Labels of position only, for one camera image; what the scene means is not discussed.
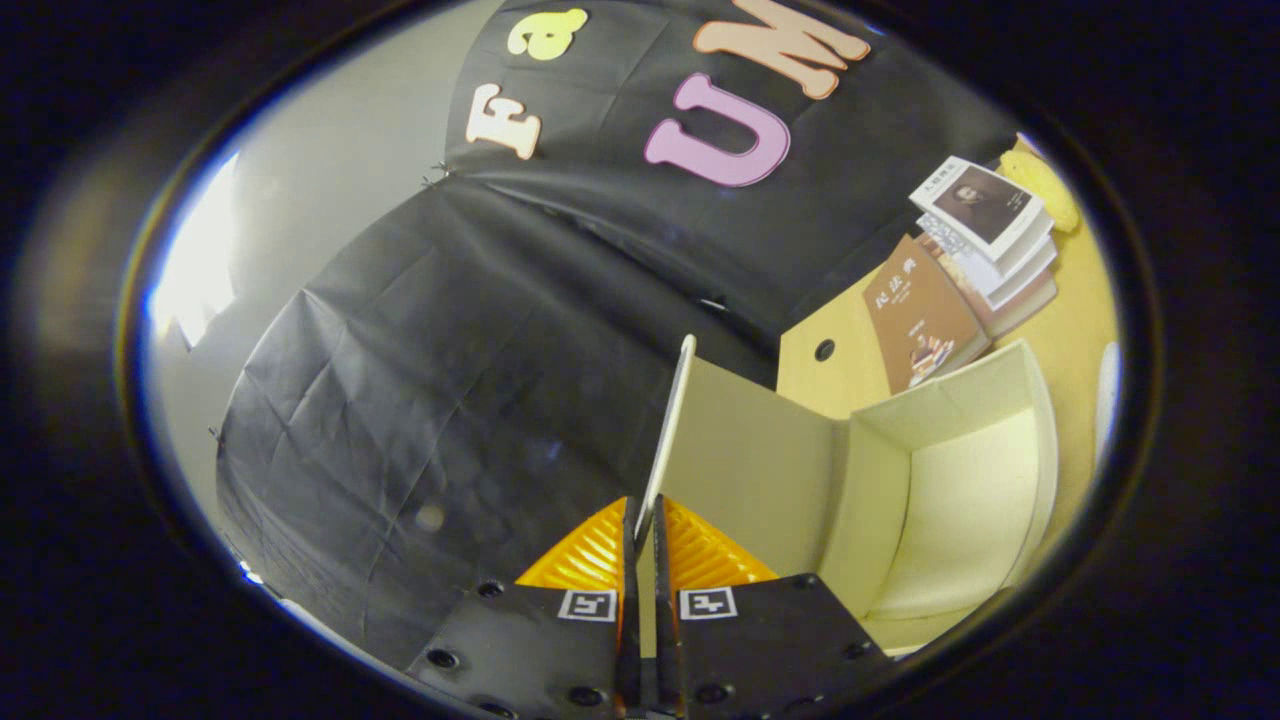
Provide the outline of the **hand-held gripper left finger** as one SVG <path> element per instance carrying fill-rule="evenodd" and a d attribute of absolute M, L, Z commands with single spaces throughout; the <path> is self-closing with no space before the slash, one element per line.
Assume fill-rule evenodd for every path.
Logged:
<path fill-rule="evenodd" d="M 635 520 L 621 497 L 517 578 L 481 579 L 410 678 L 481 717 L 625 717 L 641 696 Z"/>

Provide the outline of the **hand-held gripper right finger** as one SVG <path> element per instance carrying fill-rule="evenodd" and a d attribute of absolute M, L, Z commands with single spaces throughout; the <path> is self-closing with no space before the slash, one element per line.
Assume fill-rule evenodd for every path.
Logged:
<path fill-rule="evenodd" d="M 654 560 L 657 693 L 678 719 L 819 717 L 896 669 L 817 574 L 776 574 L 671 498 Z"/>

